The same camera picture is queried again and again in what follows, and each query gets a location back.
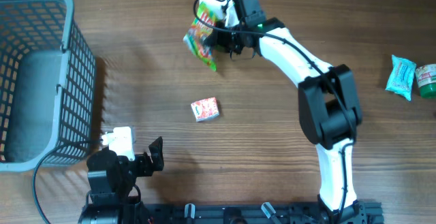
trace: basket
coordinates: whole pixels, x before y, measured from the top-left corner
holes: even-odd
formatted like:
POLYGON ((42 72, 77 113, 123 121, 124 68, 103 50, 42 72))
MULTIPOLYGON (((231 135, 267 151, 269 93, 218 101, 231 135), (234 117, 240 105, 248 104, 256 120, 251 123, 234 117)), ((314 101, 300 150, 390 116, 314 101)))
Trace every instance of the basket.
MULTIPOLYGON (((0 0, 0 172, 23 172, 55 146, 89 140, 95 58, 73 0, 0 0)), ((88 144, 44 165, 71 165, 88 144)))

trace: green and red package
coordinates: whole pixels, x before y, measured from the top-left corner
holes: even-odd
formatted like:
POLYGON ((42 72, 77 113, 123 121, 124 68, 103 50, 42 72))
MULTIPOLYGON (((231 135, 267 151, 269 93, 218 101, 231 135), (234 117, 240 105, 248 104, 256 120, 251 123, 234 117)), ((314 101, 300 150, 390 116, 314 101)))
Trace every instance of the green and red package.
MULTIPOLYGON (((210 25, 215 26, 217 22, 216 15, 207 8, 205 3, 201 3, 200 6, 198 6, 197 15, 210 25)), ((203 25, 196 18, 183 38, 183 41, 188 45, 193 55, 206 63, 213 71, 217 71, 217 65, 212 57, 212 48, 204 44, 204 40, 212 34, 212 31, 210 27, 203 25)))

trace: tabletop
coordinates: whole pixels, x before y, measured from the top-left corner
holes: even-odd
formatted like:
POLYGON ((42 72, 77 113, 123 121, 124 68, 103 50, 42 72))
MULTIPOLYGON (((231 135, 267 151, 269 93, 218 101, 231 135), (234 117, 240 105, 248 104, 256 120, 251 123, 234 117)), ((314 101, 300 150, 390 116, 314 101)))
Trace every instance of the tabletop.
MULTIPOLYGON (((316 201, 320 169, 298 122, 296 87, 250 50, 213 72, 183 43, 193 0, 74 0, 97 61, 93 136, 136 128, 136 153, 163 137, 165 168, 138 179, 144 203, 316 201), (196 123, 190 104, 216 97, 220 117, 196 123)), ((354 73, 363 113, 353 151, 358 199, 386 223, 434 223, 436 101, 385 91, 391 55, 436 63, 436 0, 260 0, 310 52, 354 73)), ((0 223, 41 223, 31 173, 0 175, 0 223)), ((42 169, 37 193, 52 223, 77 223, 89 190, 84 162, 42 169)))

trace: blue snack bag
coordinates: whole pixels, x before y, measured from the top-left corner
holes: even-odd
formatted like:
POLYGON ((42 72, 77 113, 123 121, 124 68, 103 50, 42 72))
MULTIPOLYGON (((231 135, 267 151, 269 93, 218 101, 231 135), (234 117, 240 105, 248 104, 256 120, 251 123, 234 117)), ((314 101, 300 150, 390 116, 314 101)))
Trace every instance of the blue snack bag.
POLYGON ((416 64, 404 58, 392 55, 394 69, 389 76, 387 91, 395 92, 411 100, 411 85, 414 83, 416 64))

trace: green can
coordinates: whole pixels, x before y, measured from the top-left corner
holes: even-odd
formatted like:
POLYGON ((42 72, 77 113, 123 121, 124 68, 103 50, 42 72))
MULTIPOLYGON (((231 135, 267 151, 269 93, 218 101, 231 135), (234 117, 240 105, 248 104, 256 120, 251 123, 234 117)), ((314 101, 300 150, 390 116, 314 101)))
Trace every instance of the green can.
POLYGON ((436 64, 424 65, 415 71, 423 98, 436 98, 436 64))

